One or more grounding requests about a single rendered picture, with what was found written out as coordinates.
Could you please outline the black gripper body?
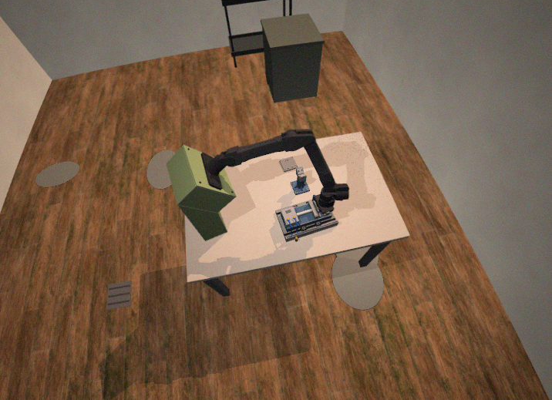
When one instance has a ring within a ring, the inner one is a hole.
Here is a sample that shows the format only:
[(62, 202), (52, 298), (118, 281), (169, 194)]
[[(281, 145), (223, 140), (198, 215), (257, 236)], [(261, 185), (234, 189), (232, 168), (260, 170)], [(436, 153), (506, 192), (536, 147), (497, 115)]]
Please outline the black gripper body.
[(326, 212), (332, 212), (334, 210), (334, 207), (328, 207), (328, 202), (324, 202), (322, 201), (320, 198), (320, 194), (319, 195), (315, 195), (315, 202), (317, 204), (317, 207), (318, 209), (321, 211), (322, 214), (326, 213)]

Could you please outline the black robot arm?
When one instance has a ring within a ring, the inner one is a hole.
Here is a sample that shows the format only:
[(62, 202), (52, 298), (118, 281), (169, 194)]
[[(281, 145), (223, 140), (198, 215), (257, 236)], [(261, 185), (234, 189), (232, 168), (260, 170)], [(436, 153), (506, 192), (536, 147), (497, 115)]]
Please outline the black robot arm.
[[(311, 132), (298, 132), (298, 131), (311, 131)], [(313, 135), (298, 135), (298, 134), (313, 134)], [(284, 137), (284, 138), (282, 138)], [(267, 139), (259, 143), (254, 143), (247, 146), (234, 146), (220, 155), (214, 157), (201, 154), (203, 160), (205, 173), (207, 176), (208, 184), (211, 187), (221, 190), (219, 173), (226, 166), (233, 167), (241, 165), (241, 163), (251, 160), (253, 158), (268, 155), (276, 152), (288, 152), (299, 150), (302, 147), (305, 148), (318, 176), (323, 188), (321, 189), (320, 199), (324, 202), (328, 202), (328, 207), (333, 207), (335, 200), (348, 200), (349, 187), (347, 183), (335, 183), (331, 172), (329, 172), (328, 166), (326, 166), (325, 158), (323, 157), (321, 150), (316, 143), (314, 133), (311, 129), (290, 129), (287, 132), (282, 133), (280, 136), (276, 136), (272, 139)], [(226, 153), (226, 155), (224, 155)], [(222, 158), (222, 159), (220, 159)], [(213, 160), (213, 161), (211, 161)], [(210, 163), (211, 161), (211, 163)], [(209, 163), (208, 163), (209, 162)], [(223, 165), (223, 166), (222, 166)], [(333, 189), (332, 189), (333, 187)], [(333, 192), (332, 192), (333, 190)], [(332, 194), (334, 194), (332, 196)], [(331, 201), (330, 201), (331, 200)], [(330, 201), (330, 202), (329, 202)]]

